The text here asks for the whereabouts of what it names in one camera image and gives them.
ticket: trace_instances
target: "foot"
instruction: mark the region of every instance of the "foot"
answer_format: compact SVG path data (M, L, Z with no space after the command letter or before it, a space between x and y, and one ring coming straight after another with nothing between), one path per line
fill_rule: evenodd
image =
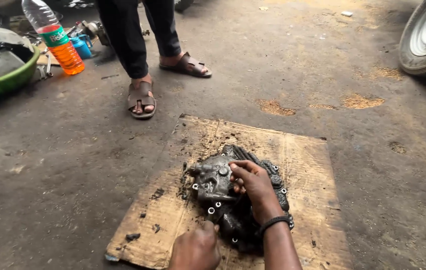
M178 62L180 61L180 59L183 57L184 54L185 54L184 52L181 52L180 54L173 57L160 56L160 64L164 66L174 67L176 64L178 64ZM192 71L193 67L195 66L190 64L190 65L187 65L186 69L189 71ZM208 68L203 67L203 69L201 70L201 74L205 74L206 72L208 72Z
M147 82L147 83L151 83L151 75L148 73L146 74L145 77L141 78L141 79L131 79L131 83L135 86L135 88L139 88L139 83L140 82ZM151 91L148 92L148 95L150 97L153 97L153 93ZM154 110L154 105L146 105L145 106L145 112L152 112ZM133 107L133 109L131 110L133 113L135 114L142 114L143 113L143 106L141 105L141 101L137 102L137 105L135 107Z

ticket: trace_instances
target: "tire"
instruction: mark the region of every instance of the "tire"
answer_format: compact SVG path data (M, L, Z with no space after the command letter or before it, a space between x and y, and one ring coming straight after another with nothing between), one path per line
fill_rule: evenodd
M183 12L189 8L194 0L174 0L174 10L177 12Z
M426 0L423 0L415 9L403 31L399 45L399 61L400 66L406 73L426 77L426 55L418 56L413 54L410 46L415 27L420 23L419 20L424 13L426 13Z

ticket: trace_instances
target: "concrete floor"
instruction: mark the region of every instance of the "concrete floor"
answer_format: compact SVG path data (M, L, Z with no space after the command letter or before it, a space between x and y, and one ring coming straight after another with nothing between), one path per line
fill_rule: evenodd
M103 253L181 113L327 138L355 268L426 269L426 80L396 69L417 3L198 0L177 29L214 75L159 70L147 36L149 121L99 43L81 74L0 101L0 270L131 268Z

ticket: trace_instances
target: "bottle label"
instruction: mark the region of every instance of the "bottle label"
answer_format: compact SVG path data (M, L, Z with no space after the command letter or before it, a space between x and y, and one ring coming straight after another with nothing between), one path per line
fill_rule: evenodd
M63 27L54 30L53 32L48 32L44 34L40 34L43 37L44 44L48 47L57 47L68 43L69 38L66 35Z

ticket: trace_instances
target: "black bracelet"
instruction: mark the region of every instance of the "black bracelet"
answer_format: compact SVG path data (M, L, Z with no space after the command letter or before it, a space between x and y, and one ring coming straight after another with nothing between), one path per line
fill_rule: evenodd
M258 231L258 234L263 238L263 235L265 234L265 230L270 228L271 226L273 226L274 224L278 223L278 222L286 222L286 223L290 223L290 218L288 216L280 216L280 217L276 217L276 218L272 218L269 221L265 222L265 224L263 224L260 228L260 230Z

